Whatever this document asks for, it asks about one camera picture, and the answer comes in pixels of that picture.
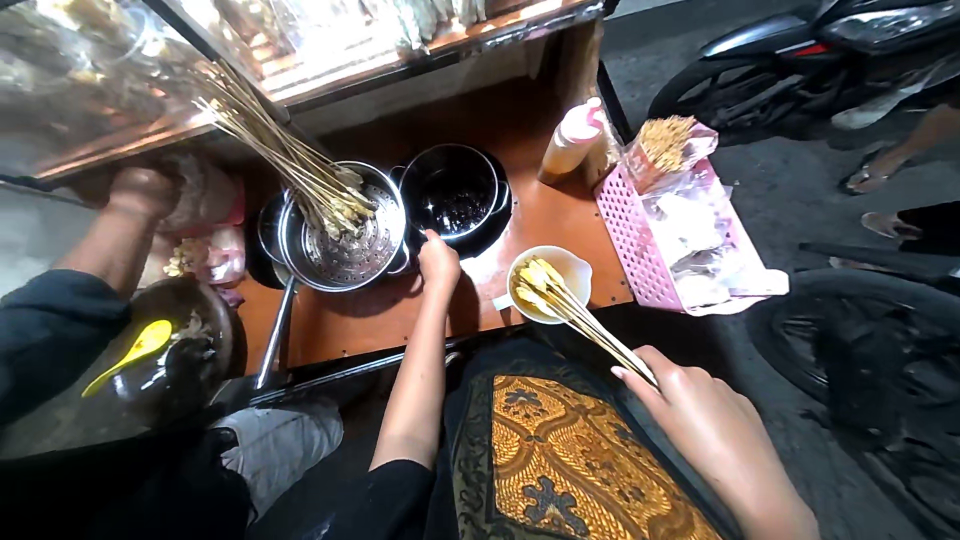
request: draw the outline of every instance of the pot handle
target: pot handle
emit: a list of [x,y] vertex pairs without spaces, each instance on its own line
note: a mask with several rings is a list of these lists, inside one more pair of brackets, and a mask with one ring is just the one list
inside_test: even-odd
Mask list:
[[390,180],[394,181],[397,187],[400,186],[400,179],[403,178],[403,173],[407,172],[406,165],[397,165],[394,168],[390,169],[390,174],[387,175],[390,177]]
[[499,212],[503,210],[514,199],[513,197],[514,194],[510,191],[510,183],[507,182],[506,180],[498,180],[498,182],[502,184],[501,189],[503,189],[503,192],[506,194],[503,196],[503,202],[500,203],[500,208],[494,210],[494,212]]
[[286,331],[289,327],[290,313],[293,311],[294,296],[297,294],[297,278],[290,276],[287,280],[287,286],[283,289],[283,299],[280,300],[280,309],[276,311],[274,319],[274,329],[270,332],[270,339],[267,341],[267,350],[263,354],[263,360],[260,362],[260,373],[256,376],[256,382],[253,385],[254,390],[261,390],[267,384],[267,378],[270,376],[271,368],[274,365],[274,357],[280,350],[280,341],[288,337]]
[[396,264],[396,268],[394,269],[388,268],[387,269],[388,276],[398,276],[400,274],[405,274],[407,271],[413,268],[413,264],[411,263],[411,259],[410,259],[410,248],[407,247],[406,240],[404,240],[403,243],[400,244],[400,251],[396,253],[396,256],[397,256],[397,259],[402,260],[403,262]]

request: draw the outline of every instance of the foot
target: foot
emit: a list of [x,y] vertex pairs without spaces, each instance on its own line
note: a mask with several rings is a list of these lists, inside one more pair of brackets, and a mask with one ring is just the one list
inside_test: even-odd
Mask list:
[[874,154],[865,156],[859,170],[843,184],[845,192],[851,195],[862,195],[879,189],[907,162],[907,158],[894,151],[884,152],[873,159]]
[[924,232],[900,221],[896,215],[867,212],[860,216],[860,224],[867,229],[895,240],[919,240]]

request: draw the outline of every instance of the plastic squeeze bottle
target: plastic squeeze bottle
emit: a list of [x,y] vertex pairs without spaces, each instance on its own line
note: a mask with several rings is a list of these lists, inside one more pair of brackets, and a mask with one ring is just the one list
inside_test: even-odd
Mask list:
[[566,112],[543,155],[537,173],[541,182],[553,184],[584,160],[590,146],[603,134],[602,112],[603,102],[598,97],[591,97],[583,105]]

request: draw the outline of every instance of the yellow spoon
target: yellow spoon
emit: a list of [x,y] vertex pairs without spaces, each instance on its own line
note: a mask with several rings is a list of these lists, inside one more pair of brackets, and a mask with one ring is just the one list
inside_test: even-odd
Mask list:
[[100,377],[88,384],[80,395],[86,398],[97,393],[100,387],[104,385],[104,382],[107,382],[120,370],[162,347],[163,344],[170,339],[170,334],[173,333],[173,329],[173,325],[167,320],[154,321],[147,325],[147,328],[143,329],[140,335],[137,336],[136,341],[133,342],[133,346],[130,347],[127,355],[119,362],[113,364],[113,367],[101,373]]

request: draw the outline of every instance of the wooden table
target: wooden table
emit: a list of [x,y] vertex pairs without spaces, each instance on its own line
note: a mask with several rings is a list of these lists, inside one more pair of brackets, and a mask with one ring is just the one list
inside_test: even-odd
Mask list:
[[[506,293],[506,272],[514,258],[541,244],[564,247],[590,263],[590,307],[633,300],[582,178],[574,173],[556,186],[537,180],[540,159],[561,118],[550,88],[516,79],[324,139],[333,158],[361,160],[384,171],[443,142],[482,148],[503,164],[513,190],[513,216],[490,249],[462,261],[464,274],[450,308],[448,336],[526,322],[515,308],[498,312],[491,300]],[[417,275],[381,278],[342,294],[303,285],[294,302],[287,367],[403,345],[420,309],[419,280]],[[238,290],[247,300],[239,313],[247,331],[251,374],[260,366],[282,291],[250,279]]]

